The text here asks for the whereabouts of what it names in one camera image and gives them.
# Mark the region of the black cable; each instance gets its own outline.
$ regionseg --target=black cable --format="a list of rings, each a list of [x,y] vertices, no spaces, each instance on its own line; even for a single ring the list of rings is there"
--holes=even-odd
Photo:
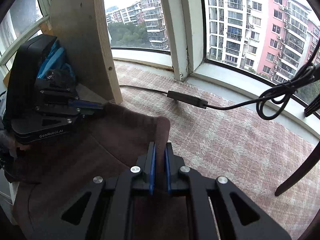
[[[161,90],[156,90],[156,89],[151,89],[151,88],[142,88],[142,87],[136,87],[136,86],[130,86],[130,85],[120,85],[120,87],[129,87],[129,88],[137,88],[145,91],[151,91],[151,92],[156,92],[156,93],[162,93],[162,94],[168,94],[167,92],[161,91]]]
[[[281,114],[283,109],[288,104],[291,96],[297,91],[298,88],[309,85],[320,79],[320,64],[315,66],[312,63],[312,60],[315,58],[319,48],[320,48],[320,40],[317,43],[310,59],[297,71],[297,73],[292,79],[264,91],[257,99],[245,101],[233,106],[220,107],[220,106],[208,105],[207,104],[208,102],[204,99],[196,98],[190,95],[186,95],[186,94],[182,94],[174,91],[169,91],[174,96],[174,97],[171,97],[167,92],[164,92],[161,90],[142,88],[142,87],[136,87],[136,86],[130,86],[130,85],[120,85],[120,87],[130,87],[130,88],[137,88],[137,89],[151,91],[151,92],[163,93],[163,94],[166,94],[167,97],[174,98],[178,101],[182,101],[197,107],[201,107],[201,108],[208,107],[208,108],[213,108],[216,110],[224,110],[224,111],[256,103],[257,114],[264,120],[272,120],[272,119],[275,119],[279,114]],[[271,100],[276,105],[282,104],[279,110],[276,111],[276,113],[271,116],[266,116],[263,113],[263,107],[265,106],[265,103],[268,100]]]

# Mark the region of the wooden panel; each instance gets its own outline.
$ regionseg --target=wooden panel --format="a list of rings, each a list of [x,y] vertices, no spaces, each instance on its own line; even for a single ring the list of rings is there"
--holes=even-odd
[[[106,100],[122,102],[103,0],[52,0],[52,31],[79,82]]]

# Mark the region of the carpet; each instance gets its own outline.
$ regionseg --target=carpet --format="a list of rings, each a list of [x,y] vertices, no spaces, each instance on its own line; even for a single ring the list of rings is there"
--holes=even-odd
[[[208,100],[211,105],[233,103],[173,79],[115,62],[120,84],[175,90]],[[320,208],[320,164],[279,197],[276,188],[309,156],[314,145],[275,121],[261,119],[241,107],[229,111],[200,109],[166,95],[121,88],[128,109],[171,122],[169,141],[174,154],[202,175],[224,175],[297,239]]]

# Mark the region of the metal screw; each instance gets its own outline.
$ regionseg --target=metal screw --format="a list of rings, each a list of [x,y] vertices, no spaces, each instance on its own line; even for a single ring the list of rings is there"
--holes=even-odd
[[[132,173],[138,173],[138,172],[141,171],[141,169],[140,169],[139,166],[133,166],[133,167],[131,167],[130,171],[131,171]]]
[[[189,166],[181,166],[181,167],[180,167],[180,171],[182,171],[182,172],[189,172],[189,171],[190,171],[190,167],[189,167]]]
[[[93,182],[94,182],[94,183],[99,184],[99,183],[101,183],[102,181],[103,181],[103,178],[102,178],[101,176],[96,176],[96,177],[93,178]]]
[[[218,182],[221,184],[226,184],[228,182],[228,179],[225,176],[220,176],[218,178]]]

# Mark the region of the brown cloth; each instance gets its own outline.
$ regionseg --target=brown cloth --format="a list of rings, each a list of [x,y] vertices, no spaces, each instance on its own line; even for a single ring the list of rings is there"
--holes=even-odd
[[[54,215],[95,176],[110,178],[134,166],[156,143],[155,195],[135,200],[133,239],[188,239],[185,198],[170,198],[164,190],[164,147],[170,122],[108,103],[105,115],[75,124],[74,132],[32,145],[14,163],[21,182],[13,216],[30,238],[41,221]]]

